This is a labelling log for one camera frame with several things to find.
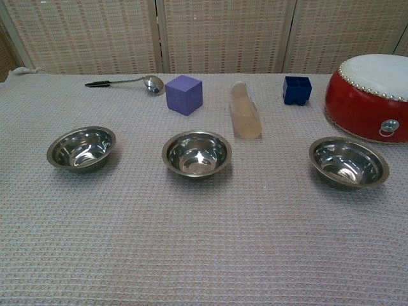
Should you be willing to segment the purple foam cube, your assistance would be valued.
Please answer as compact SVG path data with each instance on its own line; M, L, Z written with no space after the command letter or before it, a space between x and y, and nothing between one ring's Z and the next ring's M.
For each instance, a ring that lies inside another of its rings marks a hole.
M166 104L170 110L188 116L203 104L201 80L180 75L165 84Z

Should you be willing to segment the small stainless steel bowl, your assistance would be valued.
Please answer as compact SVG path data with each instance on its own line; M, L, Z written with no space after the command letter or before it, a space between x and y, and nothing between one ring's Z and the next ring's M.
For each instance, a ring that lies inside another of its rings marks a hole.
M54 140L47 160L62 170L91 173L104 167L115 144L115 133L106 127L80 127Z
M320 138L310 145L309 157L321 180L340 190L378 187L390 174L380 153L350 138Z
M166 167L187 179L207 179L225 169L231 161L232 148L221 135L204 130L184 131L163 146Z

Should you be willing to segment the dark blue plastic box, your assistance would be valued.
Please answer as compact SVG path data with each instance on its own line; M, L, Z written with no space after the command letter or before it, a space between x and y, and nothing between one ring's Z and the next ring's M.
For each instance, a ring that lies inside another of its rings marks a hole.
M310 98L312 85L308 77L285 76L283 99L285 105L303 106Z

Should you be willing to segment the translucent peach hexagonal rod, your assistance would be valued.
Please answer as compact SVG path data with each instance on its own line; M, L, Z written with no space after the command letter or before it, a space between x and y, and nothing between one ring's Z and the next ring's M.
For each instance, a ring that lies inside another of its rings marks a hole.
M257 139L261 137L262 125L245 82L236 82L231 88L229 103L233 129L237 136L243 139Z

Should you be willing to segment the beige waffle-weave tablecloth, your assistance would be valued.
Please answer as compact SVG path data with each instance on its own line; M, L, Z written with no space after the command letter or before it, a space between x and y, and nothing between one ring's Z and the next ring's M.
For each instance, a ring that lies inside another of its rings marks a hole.
M95 75L11 75L0 82L0 306L408 306L408 143L371 143L381 186L332 188L309 159L343 136L324 113L329 75L305 106L282 100L282 74L199 74L203 105L168 109L140 82L90 89ZM245 82L262 125L233 129L231 88ZM74 129L112 130L104 167L52 166ZM192 180L162 149L184 131L227 139L232 158Z

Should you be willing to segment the red drum with white skin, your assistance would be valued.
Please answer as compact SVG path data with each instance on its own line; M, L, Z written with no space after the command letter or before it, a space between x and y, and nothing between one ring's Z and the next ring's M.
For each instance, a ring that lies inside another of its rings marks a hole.
M408 143L408 57L365 54L344 61L328 83L325 110L351 134Z

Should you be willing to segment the beige woven folding screen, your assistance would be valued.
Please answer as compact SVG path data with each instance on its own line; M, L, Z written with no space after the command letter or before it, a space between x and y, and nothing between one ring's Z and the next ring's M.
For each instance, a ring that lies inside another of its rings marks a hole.
M0 0L0 81L55 74L331 73L408 56L408 0Z

